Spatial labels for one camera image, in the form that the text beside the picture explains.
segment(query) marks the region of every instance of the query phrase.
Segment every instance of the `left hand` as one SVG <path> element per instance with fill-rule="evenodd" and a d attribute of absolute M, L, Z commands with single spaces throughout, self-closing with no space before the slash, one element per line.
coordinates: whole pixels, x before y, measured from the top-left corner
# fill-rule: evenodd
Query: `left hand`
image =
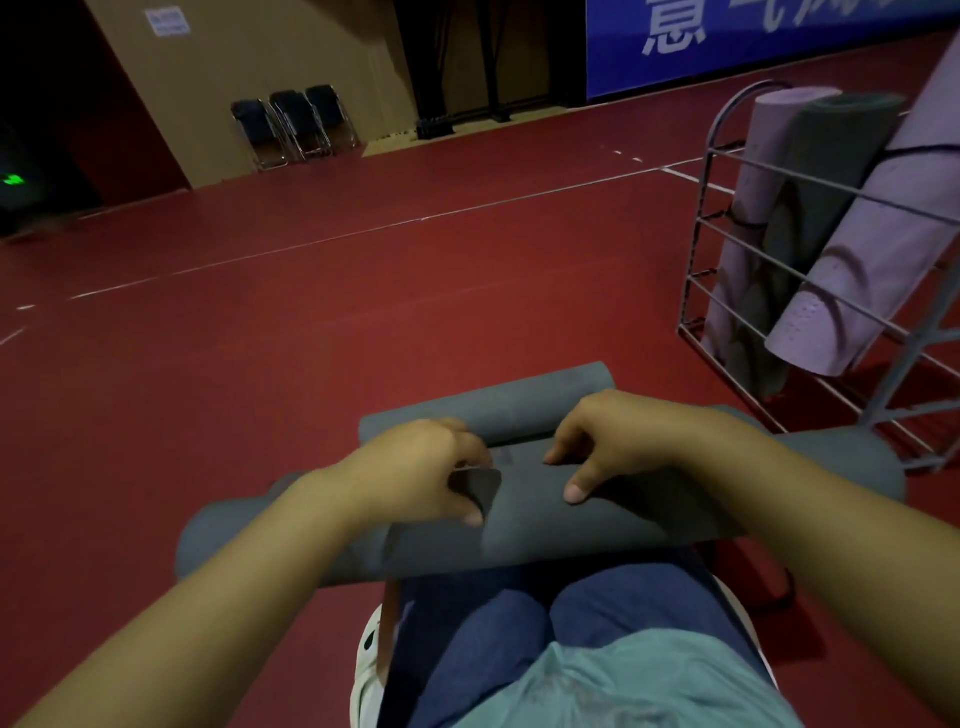
<path fill-rule="evenodd" d="M 487 446 L 459 420 L 417 420 L 398 425 L 324 471 L 335 487 L 359 499 L 372 525 L 459 519 L 483 524 L 467 497 L 447 487 L 458 467 L 492 466 Z"/>

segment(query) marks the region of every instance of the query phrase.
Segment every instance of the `fingernail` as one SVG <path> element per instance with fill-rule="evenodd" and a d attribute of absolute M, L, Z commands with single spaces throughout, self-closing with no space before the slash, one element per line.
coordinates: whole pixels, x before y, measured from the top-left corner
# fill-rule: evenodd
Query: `fingernail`
<path fill-rule="evenodd" d="M 577 503 L 582 503 L 587 499 L 587 494 L 584 493 L 580 486 L 576 483 L 567 483 L 564 488 L 564 500 L 567 503 L 576 505 Z"/>

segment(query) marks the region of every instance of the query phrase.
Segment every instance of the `dark doorway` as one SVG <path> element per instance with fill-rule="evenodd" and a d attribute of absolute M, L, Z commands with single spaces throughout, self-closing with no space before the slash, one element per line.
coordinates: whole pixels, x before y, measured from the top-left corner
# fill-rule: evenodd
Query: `dark doorway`
<path fill-rule="evenodd" d="M 0 234 L 189 186 L 84 0 L 5 3 L 0 64 Z"/>

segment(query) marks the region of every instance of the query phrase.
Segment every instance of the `light blue shirt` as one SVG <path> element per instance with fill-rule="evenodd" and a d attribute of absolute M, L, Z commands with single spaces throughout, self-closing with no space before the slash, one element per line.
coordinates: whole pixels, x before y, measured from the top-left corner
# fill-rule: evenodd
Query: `light blue shirt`
<path fill-rule="evenodd" d="M 602 649 L 550 644 L 457 728 L 800 725 L 782 695 L 726 644 L 648 629 Z"/>

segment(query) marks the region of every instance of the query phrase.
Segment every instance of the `metal rack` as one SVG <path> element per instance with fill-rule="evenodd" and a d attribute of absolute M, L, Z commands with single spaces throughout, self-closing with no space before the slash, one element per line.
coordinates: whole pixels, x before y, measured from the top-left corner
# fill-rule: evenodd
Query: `metal rack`
<path fill-rule="evenodd" d="M 727 311 L 727 313 L 733 316 L 737 322 L 752 331 L 753 334 L 759 336 L 763 340 L 766 339 L 766 335 L 764 333 L 754 327 L 749 321 L 747 321 L 743 316 L 739 315 L 735 310 L 721 301 L 718 297 L 714 296 L 709 286 L 705 285 L 705 281 L 716 277 L 716 268 L 707 268 L 698 271 L 694 270 L 697 246 L 700 242 L 701 232 L 704 228 L 715 231 L 722 235 L 726 240 L 729 240 L 733 244 L 740 246 L 743 250 L 747 251 L 749 255 L 754 255 L 770 265 L 780 268 L 782 271 L 785 271 L 800 281 L 810 285 L 814 284 L 804 274 L 788 265 L 781 263 L 779 260 L 769 256 L 759 248 L 755 248 L 749 243 L 746 243 L 743 240 L 735 237 L 731 231 L 725 230 L 723 227 L 717 225 L 716 223 L 727 215 L 726 209 L 721 209 L 710 213 L 705 212 L 704 204 L 707 199 L 707 190 L 711 187 L 710 172 L 712 170 L 714 160 L 718 157 L 733 159 L 740 164 L 749 164 L 759 169 L 777 172 L 786 178 L 820 184 L 832 189 L 849 193 L 864 200 L 869 200 L 881 205 L 887 205 L 911 214 L 925 217 L 930 220 L 948 224 L 960 231 L 960 219 L 947 217 L 930 210 L 923 210 L 903 205 L 893 200 L 885 200 L 875 195 L 868 194 L 863 190 L 845 186 L 844 184 L 837 184 L 835 182 L 817 179 L 808 175 L 792 172 L 788 169 L 783 169 L 781 167 L 744 158 L 740 153 L 743 151 L 746 145 L 745 141 L 737 141 L 732 144 L 724 145 L 717 144 L 717 136 L 719 135 L 724 123 L 737 107 L 758 93 L 781 90 L 790 87 L 790 84 L 779 81 L 762 81 L 757 84 L 750 85 L 730 99 L 723 109 L 721 109 L 716 119 L 714 119 L 713 125 L 710 127 L 707 137 L 707 148 L 704 152 L 704 166 L 700 175 L 700 194 L 697 201 L 696 216 L 693 222 L 693 232 L 690 240 L 690 257 L 689 261 L 687 262 L 686 277 L 684 279 L 684 294 L 681 301 L 680 321 L 678 323 L 678 333 L 682 336 L 682 338 L 686 339 L 694 347 L 694 349 L 697 350 L 698 353 L 707 360 L 713 369 L 716 370 L 730 384 L 730 386 L 744 401 L 746 401 L 746 403 L 757 413 L 758 416 L 760 416 L 769 426 L 780 432 L 787 432 L 788 430 L 777 419 L 777 417 L 772 414 L 769 407 L 761 399 L 755 397 L 750 391 L 736 381 L 736 379 L 734 379 L 726 371 L 723 364 L 701 344 L 701 336 L 698 334 L 702 333 L 706 318 L 698 317 L 695 319 L 690 319 L 687 316 L 687 305 L 689 303 L 690 293 L 693 288 L 697 288 L 702 293 L 706 294 L 711 300 L 717 303 L 721 308 Z M 960 341 L 960 328 L 940 328 L 941 322 L 943 321 L 945 315 L 950 311 L 957 296 L 960 295 L 960 262 L 958 262 L 957 259 L 954 259 L 946 266 L 938 264 L 935 270 L 942 274 L 943 278 L 939 282 L 939 285 L 937 285 L 936 292 L 925 315 L 916 325 L 916 327 L 913 328 L 913 330 L 907 330 L 906 328 L 874 313 L 870 309 L 865 308 L 858 303 L 849 301 L 843 296 L 835 295 L 824 290 L 820 286 L 816 286 L 819 293 L 829 296 L 843 305 L 849 306 L 854 311 L 882 325 L 884 336 L 902 346 L 900 354 L 891 363 L 886 374 L 876 386 L 874 392 L 869 396 L 854 391 L 848 384 L 839 379 L 818 376 L 810 373 L 805 374 L 810 376 L 828 393 L 852 410 L 852 412 L 856 415 L 858 426 L 874 428 L 881 434 L 896 438 L 899 440 L 899 442 L 905 444 L 910 451 L 910 454 L 904 458 L 904 467 L 907 470 L 940 470 L 952 459 L 958 450 L 960 450 L 960 431 L 956 432 L 949 439 L 949 442 L 945 447 L 937 448 L 933 445 L 930 445 L 924 439 L 924 437 L 908 426 L 910 420 L 922 415 L 931 415 L 948 412 L 951 410 L 960 410 L 960 399 L 932 401 L 911 407 L 890 407 L 890 401 L 892 397 L 897 393 L 898 389 L 905 381 L 913 366 L 921 359 L 960 381 L 960 372 L 956 371 L 948 364 L 940 361 L 927 351 L 927 349 L 934 344 Z"/>

